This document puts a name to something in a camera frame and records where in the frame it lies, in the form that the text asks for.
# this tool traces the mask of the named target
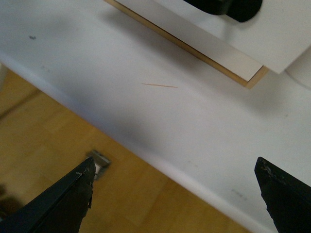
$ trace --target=wooden panel edge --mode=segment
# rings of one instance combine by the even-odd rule
[[[268,70],[267,71],[265,70],[265,69],[267,69],[266,67],[261,67],[258,70],[258,72],[251,78],[250,81],[246,81],[245,79],[241,78],[239,75],[233,73],[232,71],[230,71],[229,69],[225,68],[221,64],[215,62],[214,60],[212,60],[211,58],[207,57],[206,55],[204,55],[200,51],[194,49],[193,47],[191,47],[187,43],[185,43],[182,40],[178,39],[174,35],[170,34],[166,30],[164,30],[164,29],[160,28],[159,26],[155,25],[151,21],[147,20],[146,18],[142,17],[141,15],[139,15],[136,12],[132,11],[131,9],[127,8],[123,4],[117,2],[116,0],[104,0],[104,1],[109,3],[112,6],[116,7],[117,9],[119,9],[123,13],[127,14],[128,16],[132,17],[133,19],[135,19],[139,23],[143,24],[144,26],[150,28],[151,30],[153,30],[154,32],[158,33],[162,37],[164,37],[164,38],[168,39],[169,41],[173,42],[174,44],[176,44],[177,46],[181,47],[185,51],[191,53],[193,56],[195,56],[198,59],[202,60],[206,64],[208,64],[211,67],[213,67],[213,68],[217,69],[218,71],[222,72],[224,75],[230,77],[231,79],[233,79],[237,83],[241,84],[242,86],[245,86],[245,87],[251,89],[264,76],[264,74],[266,74],[268,72]]]
[[[247,82],[248,89],[252,89],[258,82],[261,80],[269,71],[269,68],[262,66],[257,73],[250,79],[250,81]]]

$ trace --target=black object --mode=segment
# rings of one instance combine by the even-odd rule
[[[246,22],[260,10],[262,0],[184,0],[212,15],[228,15],[238,22]]]
[[[88,158],[0,222],[0,233],[78,233],[91,206],[94,175],[94,159]]]
[[[278,232],[311,232],[311,187],[261,157],[255,174]]]

